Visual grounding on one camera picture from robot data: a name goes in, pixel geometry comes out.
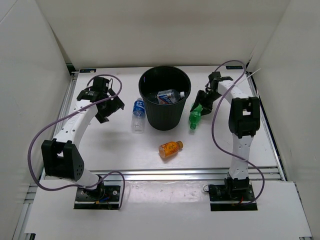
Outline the green plastic bottle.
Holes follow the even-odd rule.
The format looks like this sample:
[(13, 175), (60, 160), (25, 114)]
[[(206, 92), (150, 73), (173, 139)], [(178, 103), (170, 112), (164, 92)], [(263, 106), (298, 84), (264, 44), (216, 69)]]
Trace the green plastic bottle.
[(199, 104), (189, 115), (189, 128), (195, 130), (201, 120), (203, 107)]

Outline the clear bottle blue label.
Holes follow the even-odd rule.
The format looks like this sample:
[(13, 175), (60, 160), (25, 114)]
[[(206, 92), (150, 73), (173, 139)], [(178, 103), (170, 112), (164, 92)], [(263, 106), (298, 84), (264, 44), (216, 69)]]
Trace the clear bottle blue label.
[(138, 98), (133, 104), (131, 130), (133, 133), (141, 134), (145, 129), (146, 111), (142, 98)]

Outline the clear bottle white orange label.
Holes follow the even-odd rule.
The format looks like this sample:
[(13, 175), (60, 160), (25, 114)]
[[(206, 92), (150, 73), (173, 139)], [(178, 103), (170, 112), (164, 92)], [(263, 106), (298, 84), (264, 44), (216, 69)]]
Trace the clear bottle white orange label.
[(179, 100), (183, 99), (185, 97), (184, 91), (177, 91), (175, 89), (169, 89), (169, 90), (163, 90), (159, 91), (156, 95), (159, 104), (161, 105), (170, 105), (175, 104)]

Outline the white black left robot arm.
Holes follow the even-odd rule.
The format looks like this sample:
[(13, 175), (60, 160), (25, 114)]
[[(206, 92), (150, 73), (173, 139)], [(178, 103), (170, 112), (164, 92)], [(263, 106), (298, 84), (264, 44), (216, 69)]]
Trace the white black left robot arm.
[(86, 169), (78, 148), (92, 119), (103, 124), (109, 121), (110, 115), (124, 109), (119, 92), (110, 86), (115, 79), (116, 76), (110, 74), (92, 77), (78, 94), (72, 113), (62, 120), (61, 130), (41, 145), (45, 173), (87, 189), (93, 200), (103, 198), (105, 188), (101, 185), (102, 178)]

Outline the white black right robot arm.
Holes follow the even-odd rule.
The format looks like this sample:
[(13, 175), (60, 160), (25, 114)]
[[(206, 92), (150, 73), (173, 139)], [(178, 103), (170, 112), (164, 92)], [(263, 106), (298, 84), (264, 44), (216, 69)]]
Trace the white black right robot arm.
[(219, 100), (217, 107), (224, 99), (230, 104), (228, 128), (232, 133), (232, 152), (221, 148), (215, 139), (214, 123), (218, 109), (214, 112), (211, 134), (216, 147), (232, 156), (224, 193), (230, 200), (236, 200), (249, 188), (248, 160), (252, 141), (261, 125), (260, 100), (242, 92), (231, 77), (221, 76), (219, 71), (212, 72), (208, 79), (205, 90), (198, 91), (190, 110), (189, 127), (191, 130), (197, 128), (201, 117), (212, 112), (214, 101)]

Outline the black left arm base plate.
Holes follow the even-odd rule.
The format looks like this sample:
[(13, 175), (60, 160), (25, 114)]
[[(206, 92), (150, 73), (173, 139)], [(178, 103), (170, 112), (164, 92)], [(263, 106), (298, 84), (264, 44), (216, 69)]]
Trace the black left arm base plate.
[(77, 188), (74, 198), (74, 210), (118, 210), (121, 203), (122, 186), (106, 181), (95, 190)]

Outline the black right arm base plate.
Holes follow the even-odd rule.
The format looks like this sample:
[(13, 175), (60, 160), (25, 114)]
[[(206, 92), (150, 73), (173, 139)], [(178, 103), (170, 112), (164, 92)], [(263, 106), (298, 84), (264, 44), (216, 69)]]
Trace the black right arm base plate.
[(253, 187), (249, 184), (248, 189), (228, 192), (227, 184), (207, 184), (202, 188), (203, 192), (209, 194), (211, 212), (239, 212), (257, 211)]

